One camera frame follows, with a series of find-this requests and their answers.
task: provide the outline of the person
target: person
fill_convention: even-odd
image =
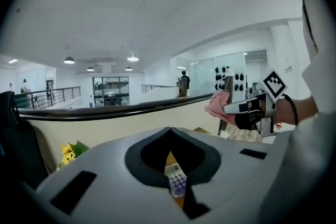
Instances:
[[[29,92],[28,81],[26,79],[24,79],[23,83],[21,85],[21,93],[27,93],[27,92]]]
[[[327,20],[327,23],[330,26],[333,26],[332,15],[328,13],[327,9],[325,9],[325,3],[322,0],[303,0],[302,3],[303,3],[303,7],[302,7],[303,34],[304,34],[310,61],[312,62],[315,56],[319,52],[321,53],[322,49],[324,49],[323,56],[328,57],[328,52],[326,50],[326,44],[328,42],[325,42],[321,39],[317,40],[317,38],[323,36],[323,34],[326,34],[327,32],[327,29],[321,28],[320,25],[324,25],[324,24],[320,24],[320,22]],[[323,62],[320,59],[314,61],[314,65],[311,64],[311,67],[308,67],[306,71],[308,72],[309,68],[310,68],[309,71],[313,70],[314,68],[321,68],[321,66],[318,66],[318,65],[321,65],[321,63]],[[313,92],[312,89],[316,89],[316,87],[318,86],[318,81],[317,81],[318,79],[321,79],[321,84],[323,84],[322,78],[314,77],[314,79],[316,80],[315,82],[311,81],[308,75],[304,77],[304,80],[307,86],[309,87],[309,89],[311,90],[311,92]],[[316,115],[319,112],[318,107],[321,109],[323,108],[324,111],[332,111],[333,108],[331,107],[330,104],[334,102],[330,100],[329,102],[330,104],[328,104],[325,101],[323,101],[323,98],[326,98],[326,97],[322,97],[319,99],[319,106],[313,97],[309,97],[304,100],[293,100],[296,110],[297,110],[298,122],[301,122],[304,119],[307,119],[309,117]],[[265,112],[265,103],[260,101],[260,107],[261,107],[261,111]],[[275,121],[274,124],[279,123],[279,122],[284,122],[284,123],[293,124],[293,125],[295,124],[294,111],[293,111],[291,104],[287,100],[279,99],[276,102],[274,121]]]
[[[186,75],[186,72],[184,70],[182,71],[181,79],[187,79],[187,96],[190,96],[190,90],[189,90],[190,78]]]
[[[51,93],[50,91],[47,91],[47,98],[48,98],[48,99],[49,99],[50,96],[51,96],[50,93]]]

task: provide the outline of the sign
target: sign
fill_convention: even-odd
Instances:
[[[287,86],[274,69],[261,82],[262,87],[275,103],[287,90]]]

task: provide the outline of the black slot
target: black slot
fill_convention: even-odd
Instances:
[[[81,171],[59,194],[51,201],[51,204],[66,214],[70,214],[89,188],[96,174]]]
[[[125,164],[141,183],[169,189],[164,169],[170,151],[187,175],[183,211],[190,219],[197,218],[210,208],[196,202],[191,186],[207,183],[216,174],[222,159],[215,148],[178,129],[166,127],[132,145],[126,152]]]
[[[265,152],[248,150],[247,148],[243,149],[240,153],[258,159],[265,159],[267,155]]]

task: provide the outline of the black handrail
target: black handrail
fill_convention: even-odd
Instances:
[[[161,101],[153,101],[140,103],[137,105],[119,105],[106,106],[101,108],[85,108],[85,109],[53,109],[53,110],[29,110],[19,109],[21,116],[32,120],[47,121],[90,121],[103,120],[112,118],[121,118],[125,116],[133,116],[138,114],[156,112],[178,106],[193,104],[208,100],[213,94],[204,94],[193,97],[174,98]]]
[[[151,91],[155,88],[175,88],[175,86],[141,84],[141,90],[142,90],[143,93],[148,93],[149,91]]]
[[[14,100],[19,109],[41,110],[79,96],[80,87],[69,87],[16,94]]]

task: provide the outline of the ceiling light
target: ceiling light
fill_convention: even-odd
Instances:
[[[67,58],[65,58],[64,63],[71,65],[75,63],[75,60],[73,59],[73,57],[68,56]]]
[[[130,62],[137,62],[139,61],[138,57],[135,55],[131,55],[129,58],[127,58]]]

